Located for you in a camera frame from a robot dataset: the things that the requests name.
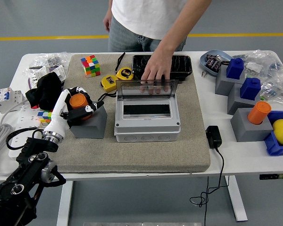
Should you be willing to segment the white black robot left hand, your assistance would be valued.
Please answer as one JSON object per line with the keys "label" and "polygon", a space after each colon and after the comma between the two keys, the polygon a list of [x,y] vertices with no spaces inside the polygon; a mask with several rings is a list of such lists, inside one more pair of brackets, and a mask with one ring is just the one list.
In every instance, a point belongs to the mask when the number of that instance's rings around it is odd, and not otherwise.
{"label": "white black robot left hand", "polygon": [[[82,94],[87,100],[87,106],[71,109],[70,98],[75,94]],[[103,105],[103,101],[98,101],[96,103],[92,102],[90,96],[82,87],[63,90],[52,111],[51,122],[43,130],[42,138],[44,140],[56,140],[57,143],[62,142],[66,135],[66,131],[71,127],[71,123],[87,116],[91,116]]]}

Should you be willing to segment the person's left hand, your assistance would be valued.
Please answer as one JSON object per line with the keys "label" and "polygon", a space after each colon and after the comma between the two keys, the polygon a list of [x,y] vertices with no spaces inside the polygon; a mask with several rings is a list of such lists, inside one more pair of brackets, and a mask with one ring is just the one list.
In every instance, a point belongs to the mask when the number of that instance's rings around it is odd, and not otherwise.
{"label": "person's left hand", "polygon": [[157,80],[170,80],[170,71],[173,52],[156,49],[148,60],[144,73],[142,74],[142,84],[152,84]]}

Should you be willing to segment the person's right hand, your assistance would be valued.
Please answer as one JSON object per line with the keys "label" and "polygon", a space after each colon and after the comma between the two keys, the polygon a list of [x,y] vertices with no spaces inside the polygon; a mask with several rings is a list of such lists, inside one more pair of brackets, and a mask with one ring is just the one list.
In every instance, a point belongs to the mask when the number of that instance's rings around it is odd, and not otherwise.
{"label": "person's right hand", "polygon": [[105,27],[105,30],[107,32],[110,31],[110,26],[111,26],[111,20],[112,20],[112,12],[111,11],[107,11],[104,19],[103,19],[103,23],[104,23],[104,27]]}

